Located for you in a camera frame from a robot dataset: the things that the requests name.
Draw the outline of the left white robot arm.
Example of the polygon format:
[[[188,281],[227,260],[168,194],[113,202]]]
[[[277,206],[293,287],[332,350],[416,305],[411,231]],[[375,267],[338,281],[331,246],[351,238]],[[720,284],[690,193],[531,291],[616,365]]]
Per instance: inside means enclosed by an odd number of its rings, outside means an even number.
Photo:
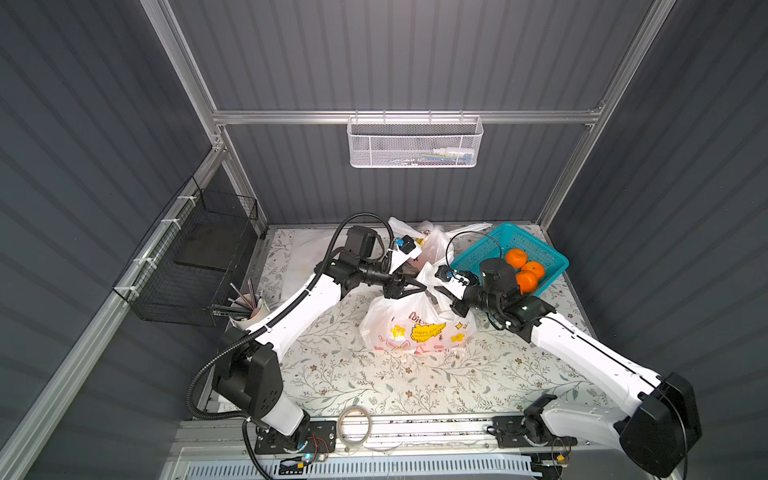
[[[280,362],[293,343],[322,314],[361,285],[380,286],[384,296],[400,299],[420,293],[425,286],[402,271],[421,254],[416,240],[396,238],[373,255],[380,240],[368,227],[351,227],[340,247],[335,232],[322,260],[307,282],[275,311],[246,327],[243,336],[222,349],[212,364],[212,389],[237,407],[230,417],[266,427],[291,441],[295,448],[309,435],[310,415],[283,392]]]

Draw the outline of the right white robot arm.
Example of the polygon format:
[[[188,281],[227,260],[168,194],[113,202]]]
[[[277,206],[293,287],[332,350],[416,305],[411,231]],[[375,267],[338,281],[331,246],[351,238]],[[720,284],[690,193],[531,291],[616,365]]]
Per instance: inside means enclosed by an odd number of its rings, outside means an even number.
[[[478,275],[441,266],[436,289],[450,298],[454,313],[485,313],[494,328],[564,361],[615,405],[599,409],[543,394],[524,410],[513,433],[535,446],[563,437],[608,446],[657,478],[687,469],[689,452],[703,435],[692,384],[677,373],[662,376],[584,334],[552,305],[523,292],[519,275],[502,258],[482,261]]]

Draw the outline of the cartoon printed plastic bag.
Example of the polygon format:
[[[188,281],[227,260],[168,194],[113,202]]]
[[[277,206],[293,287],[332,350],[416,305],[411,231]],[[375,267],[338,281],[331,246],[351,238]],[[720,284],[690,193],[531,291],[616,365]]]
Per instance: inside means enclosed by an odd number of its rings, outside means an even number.
[[[449,243],[456,235],[465,232],[483,233],[492,226],[491,223],[476,223],[446,231],[439,225],[424,221],[417,228],[413,228],[395,217],[390,217],[388,224],[397,237],[409,236],[420,246],[421,254],[409,260],[409,263],[418,271],[421,271],[426,263],[431,265],[444,263],[445,256],[452,261],[455,249]]]

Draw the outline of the teal plastic basket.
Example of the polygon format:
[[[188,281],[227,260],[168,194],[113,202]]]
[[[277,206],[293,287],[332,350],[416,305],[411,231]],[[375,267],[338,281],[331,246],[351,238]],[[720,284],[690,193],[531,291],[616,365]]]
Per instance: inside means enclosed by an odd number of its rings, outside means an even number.
[[[517,248],[528,255],[529,261],[541,264],[546,275],[539,281],[533,292],[540,296],[569,266],[569,260],[545,241],[538,239],[517,225],[503,223],[489,233],[472,242],[461,254],[451,260],[455,270],[471,271],[480,276],[480,263],[488,258],[497,258],[510,249]]]

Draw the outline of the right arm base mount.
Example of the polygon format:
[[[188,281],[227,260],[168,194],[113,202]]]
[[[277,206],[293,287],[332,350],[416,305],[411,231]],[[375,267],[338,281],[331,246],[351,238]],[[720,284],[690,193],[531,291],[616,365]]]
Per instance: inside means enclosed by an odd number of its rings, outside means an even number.
[[[578,444],[571,436],[554,435],[540,419],[524,415],[494,416],[486,433],[495,438],[500,448],[552,447],[570,448]]]

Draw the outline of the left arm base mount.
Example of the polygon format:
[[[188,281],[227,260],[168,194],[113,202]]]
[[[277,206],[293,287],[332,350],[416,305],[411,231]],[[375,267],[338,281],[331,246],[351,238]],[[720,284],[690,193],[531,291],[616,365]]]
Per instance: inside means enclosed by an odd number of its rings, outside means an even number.
[[[329,420],[310,420],[301,424],[296,432],[286,436],[276,429],[259,430],[255,453],[260,455],[333,453],[336,449],[337,423]]]

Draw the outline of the clear plastic bag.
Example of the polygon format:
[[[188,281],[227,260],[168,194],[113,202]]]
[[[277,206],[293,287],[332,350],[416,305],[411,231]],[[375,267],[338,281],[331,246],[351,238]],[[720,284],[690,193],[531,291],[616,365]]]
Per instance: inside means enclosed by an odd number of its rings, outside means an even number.
[[[416,277],[427,286],[423,292],[372,300],[359,326],[368,349],[421,354],[466,346],[477,332],[476,317],[471,312],[462,317],[451,310],[450,299],[436,290],[437,272],[431,263],[423,266]]]

